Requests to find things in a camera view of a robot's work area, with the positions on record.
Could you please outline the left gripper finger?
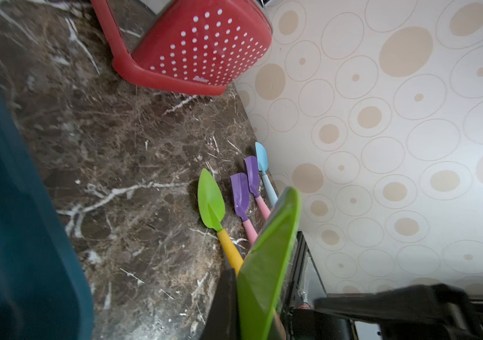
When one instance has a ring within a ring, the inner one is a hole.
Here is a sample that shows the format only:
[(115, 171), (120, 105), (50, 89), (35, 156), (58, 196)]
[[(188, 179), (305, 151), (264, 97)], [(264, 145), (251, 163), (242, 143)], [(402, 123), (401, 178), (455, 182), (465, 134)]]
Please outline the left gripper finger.
[(222, 271), (201, 340), (240, 338), (237, 304), (237, 278), (234, 269)]

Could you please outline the green shovel orange handle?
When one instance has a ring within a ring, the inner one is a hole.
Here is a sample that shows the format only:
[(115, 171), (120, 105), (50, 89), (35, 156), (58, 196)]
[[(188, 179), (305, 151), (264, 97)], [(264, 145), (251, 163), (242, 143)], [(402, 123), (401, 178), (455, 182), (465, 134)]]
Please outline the green shovel orange handle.
[(287, 187), (237, 276), (242, 339), (267, 339), (297, 239), (302, 198)]

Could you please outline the green shovel yellow handle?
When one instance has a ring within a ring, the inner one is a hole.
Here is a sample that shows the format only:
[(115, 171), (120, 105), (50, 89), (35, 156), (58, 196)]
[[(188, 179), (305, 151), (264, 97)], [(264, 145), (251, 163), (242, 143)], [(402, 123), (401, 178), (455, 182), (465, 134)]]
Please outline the green shovel yellow handle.
[(198, 180), (198, 209), (204, 225), (216, 231), (228, 262), (238, 276), (244, 260), (222, 226), (225, 216), (224, 198), (213, 175), (207, 169), (201, 170)]

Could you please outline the teal plastic storage box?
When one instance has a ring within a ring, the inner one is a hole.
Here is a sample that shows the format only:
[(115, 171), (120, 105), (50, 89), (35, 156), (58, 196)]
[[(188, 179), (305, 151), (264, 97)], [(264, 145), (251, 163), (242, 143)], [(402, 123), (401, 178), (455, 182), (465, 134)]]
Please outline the teal plastic storage box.
[(84, 271), (0, 95), (0, 339), (90, 339)]

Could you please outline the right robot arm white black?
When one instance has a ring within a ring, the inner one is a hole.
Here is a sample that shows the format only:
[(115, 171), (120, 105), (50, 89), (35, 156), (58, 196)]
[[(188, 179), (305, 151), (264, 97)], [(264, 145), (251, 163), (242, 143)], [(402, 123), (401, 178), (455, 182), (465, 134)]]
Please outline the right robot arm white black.
[(483, 296), (443, 283), (330, 295), (293, 307), (288, 339), (483, 339)]

